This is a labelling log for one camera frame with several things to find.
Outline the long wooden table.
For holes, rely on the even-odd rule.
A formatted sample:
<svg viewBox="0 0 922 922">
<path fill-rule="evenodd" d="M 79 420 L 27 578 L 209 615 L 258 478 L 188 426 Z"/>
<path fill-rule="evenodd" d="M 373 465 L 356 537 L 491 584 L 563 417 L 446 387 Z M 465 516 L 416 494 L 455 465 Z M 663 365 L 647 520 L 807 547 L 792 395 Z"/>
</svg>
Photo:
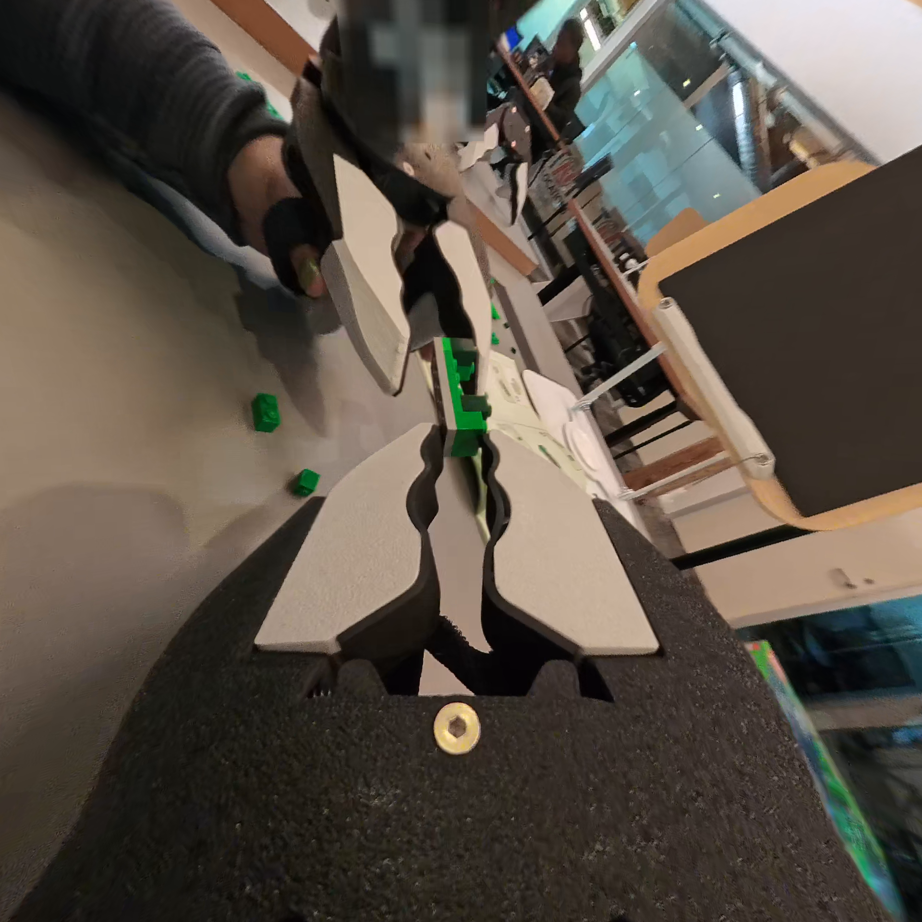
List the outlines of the long wooden table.
<svg viewBox="0 0 922 922">
<path fill-rule="evenodd" d="M 520 87 L 523 97 L 527 100 L 527 104 L 535 110 L 536 116 L 540 118 L 544 126 L 543 132 L 547 134 L 548 144 L 553 145 L 556 151 L 562 152 L 568 157 L 574 156 L 572 145 L 563 140 L 553 122 L 547 117 L 546 111 L 541 108 L 541 102 L 532 92 L 524 75 L 514 63 L 511 53 L 503 46 L 501 40 L 495 42 L 495 53 L 501 58 L 503 65 L 513 77 L 517 86 Z M 571 192 L 570 187 L 566 187 L 561 194 L 568 213 L 580 229 L 586 247 L 593 253 L 595 263 L 604 272 L 608 285 L 617 294 L 621 304 L 620 313 L 631 317 L 631 323 L 636 328 L 638 337 L 643 339 L 646 343 L 647 352 L 654 352 L 655 348 L 664 347 L 666 345 L 665 343 L 656 340 L 654 330 L 645 319 L 636 289 L 630 283 L 631 273 L 639 272 L 642 266 L 637 265 L 629 269 L 626 273 L 620 271 L 617 262 L 613 258 L 613 253 L 608 242 L 599 235 L 595 225 L 586 217 L 584 210 L 578 204 L 578 193 L 576 191 Z M 681 409 L 687 409 L 689 413 L 691 413 L 692 419 L 698 419 L 697 410 L 689 395 L 684 392 L 666 352 L 661 351 L 657 355 L 654 355 L 653 360 L 659 365 L 661 370 L 660 374 L 666 377 L 669 391 L 673 394 L 678 406 Z"/>
</svg>

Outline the person's left forearm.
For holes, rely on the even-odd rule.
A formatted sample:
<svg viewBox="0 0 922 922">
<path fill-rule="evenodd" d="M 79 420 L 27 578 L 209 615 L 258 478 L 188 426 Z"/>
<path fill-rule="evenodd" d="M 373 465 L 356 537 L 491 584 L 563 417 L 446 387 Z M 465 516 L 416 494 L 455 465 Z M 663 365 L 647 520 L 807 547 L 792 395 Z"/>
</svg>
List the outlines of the person's left forearm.
<svg viewBox="0 0 922 922">
<path fill-rule="evenodd" d="M 1 20 L 3 88 L 244 244 L 228 171 L 247 144 L 285 125 L 172 3 L 7 1 Z"/>
</svg>

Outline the person's left hand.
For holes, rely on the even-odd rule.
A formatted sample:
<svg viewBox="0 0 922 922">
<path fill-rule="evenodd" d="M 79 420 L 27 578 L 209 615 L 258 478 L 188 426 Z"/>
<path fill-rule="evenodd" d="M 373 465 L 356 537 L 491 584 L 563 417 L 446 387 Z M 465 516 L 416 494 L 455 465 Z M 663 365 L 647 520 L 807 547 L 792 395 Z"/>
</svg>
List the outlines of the person's left hand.
<svg viewBox="0 0 922 922">
<path fill-rule="evenodd" d="M 260 135 L 239 151 L 227 171 L 241 235 L 249 247 L 266 257 L 271 252 L 264 233 L 267 214 L 280 202 L 302 197 L 287 175 L 284 151 L 282 136 Z M 291 212 L 296 227 L 287 250 L 291 271 L 307 297 L 319 298 L 328 293 L 315 246 L 327 230 L 325 219 L 311 203 L 294 206 Z"/>
</svg>

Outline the black computer monitor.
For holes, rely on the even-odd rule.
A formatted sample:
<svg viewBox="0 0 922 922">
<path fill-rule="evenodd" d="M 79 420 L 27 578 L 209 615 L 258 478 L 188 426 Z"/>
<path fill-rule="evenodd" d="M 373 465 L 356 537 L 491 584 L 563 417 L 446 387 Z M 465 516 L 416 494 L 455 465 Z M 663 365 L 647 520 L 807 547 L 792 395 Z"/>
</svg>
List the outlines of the black computer monitor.
<svg viewBox="0 0 922 922">
<path fill-rule="evenodd" d="M 804 173 L 649 259 L 686 400 L 777 521 L 921 503 L 921 149 Z"/>
</svg>

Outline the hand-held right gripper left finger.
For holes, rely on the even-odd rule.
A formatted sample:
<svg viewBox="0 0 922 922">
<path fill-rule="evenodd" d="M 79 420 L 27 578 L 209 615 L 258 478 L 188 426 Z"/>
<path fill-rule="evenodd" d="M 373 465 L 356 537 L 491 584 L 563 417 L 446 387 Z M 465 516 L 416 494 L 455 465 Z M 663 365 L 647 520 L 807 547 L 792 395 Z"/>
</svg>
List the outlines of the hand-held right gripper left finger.
<svg viewBox="0 0 922 922">
<path fill-rule="evenodd" d="M 429 527 L 442 432 L 421 423 L 330 490 L 255 637 L 265 652 L 420 653 L 440 614 Z"/>
</svg>

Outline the spare hand-held gripper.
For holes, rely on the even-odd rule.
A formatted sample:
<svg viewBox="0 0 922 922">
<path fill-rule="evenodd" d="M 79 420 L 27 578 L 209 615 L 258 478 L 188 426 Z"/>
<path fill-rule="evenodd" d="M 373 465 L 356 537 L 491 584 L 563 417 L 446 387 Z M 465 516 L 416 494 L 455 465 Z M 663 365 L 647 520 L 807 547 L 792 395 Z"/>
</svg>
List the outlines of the spare hand-held gripper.
<svg viewBox="0 0 922 922">
<path fill-rule="evenodd" d="M 459 171 L 467 172 L 496 151 L 501 151 L 502 155 L 494 168 L 501 176 L 501 188 L 508 193 L 508 225 L 512 227 L 527 197 L 527 177 L 532 161 L 532 126 L 522 107 L 514 102 L 504 102 L 491 109 L 482 136 L 459 148 Z"/>
</svg>

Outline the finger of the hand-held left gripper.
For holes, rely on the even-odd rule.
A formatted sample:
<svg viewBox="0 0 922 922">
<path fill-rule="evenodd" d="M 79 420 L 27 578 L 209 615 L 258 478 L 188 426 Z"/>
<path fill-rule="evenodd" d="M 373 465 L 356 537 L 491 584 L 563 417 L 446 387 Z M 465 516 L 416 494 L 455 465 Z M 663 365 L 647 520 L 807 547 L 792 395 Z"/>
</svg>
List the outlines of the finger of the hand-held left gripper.
<svg viewBox="0 0 922 922">
<path fill-rule="evenodd" d="M 404 386 L 409 357 L 409 323 L 393 249 L 398 216 L 365 172 L 338 154 L 333 177 L 339 218 L 321 271 L 353 348 L 375 384 L 393 397 Z"/>
<path fill-rule="evenodd" d="M 446 220 L 429 230 L 402 270 L 402 281 L 410 352 L 439 337 L 490 352 L 489 275 L 481 270 L 466 228 Z"/>
</svg>

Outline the grey desk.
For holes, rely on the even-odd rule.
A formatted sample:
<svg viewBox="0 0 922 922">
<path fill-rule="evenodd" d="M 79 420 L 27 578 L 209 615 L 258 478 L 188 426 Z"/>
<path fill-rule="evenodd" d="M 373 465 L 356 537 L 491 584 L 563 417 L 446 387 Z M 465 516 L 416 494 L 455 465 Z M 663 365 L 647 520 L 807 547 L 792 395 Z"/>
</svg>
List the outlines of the grey desk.
<svg viewBox="0 0 922 922">
<path fill-rule="evenodd" d="M 193 610 L 247 612 L 310 511 L 294 467 L 339 478 L 432 416 L 386 407 L 335 334 L 331 436 L 253 433 L 300 306 L 238 281 L 2 86 L 2 920 L 63 854 L 143 675 Z"/>
</svg>

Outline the open instruction booklet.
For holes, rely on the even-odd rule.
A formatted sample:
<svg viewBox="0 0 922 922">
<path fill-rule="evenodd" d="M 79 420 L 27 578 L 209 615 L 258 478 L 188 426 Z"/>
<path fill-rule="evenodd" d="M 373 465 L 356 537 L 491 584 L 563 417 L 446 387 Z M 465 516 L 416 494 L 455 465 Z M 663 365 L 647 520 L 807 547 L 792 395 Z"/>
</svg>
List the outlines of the open instruction booklet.
<svg viewBox="0 0 922 922">
<path fill-rule="evenodd" d="M 586 472 L 539 417 L 515 362 L 490 352 L 485 396 L 490 406 L 487 430 L 507 435 L 516 444 L 558 467 L 563 474 L 596 499 L 608 499 L 604 488 Z"/>
</svg>

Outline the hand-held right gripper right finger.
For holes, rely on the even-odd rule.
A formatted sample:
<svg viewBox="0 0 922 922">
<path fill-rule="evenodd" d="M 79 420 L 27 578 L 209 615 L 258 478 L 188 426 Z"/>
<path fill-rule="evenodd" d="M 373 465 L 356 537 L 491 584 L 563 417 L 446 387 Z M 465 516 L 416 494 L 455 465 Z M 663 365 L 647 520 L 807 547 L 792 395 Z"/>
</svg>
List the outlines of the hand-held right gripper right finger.
<svg viewBox="0 0 922 922">
<path fill-rule="evenodd" d="M 536 655 L 654 655 L 659 640 L 592 497 L 501 431 L 483 444 L 489 538 L 481 625 Z"/>
</svg>

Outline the green and grey brick assembly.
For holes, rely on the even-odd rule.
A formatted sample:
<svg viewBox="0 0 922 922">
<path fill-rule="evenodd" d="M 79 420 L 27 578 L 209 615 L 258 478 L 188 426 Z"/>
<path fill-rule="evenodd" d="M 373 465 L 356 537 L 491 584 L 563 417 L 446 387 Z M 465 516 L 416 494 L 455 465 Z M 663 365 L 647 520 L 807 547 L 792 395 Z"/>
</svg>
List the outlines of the green and grey brick assembly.
<svg viewBox="0 0 922 922">
<path fill-rule="evenodd" d="M 485 361 L 469 340 L 437 338 L 432 345 L 432 389 L 444 433 L 444 456 L 474 457 L 491 415 L 483 390 Z"/>
</svg>

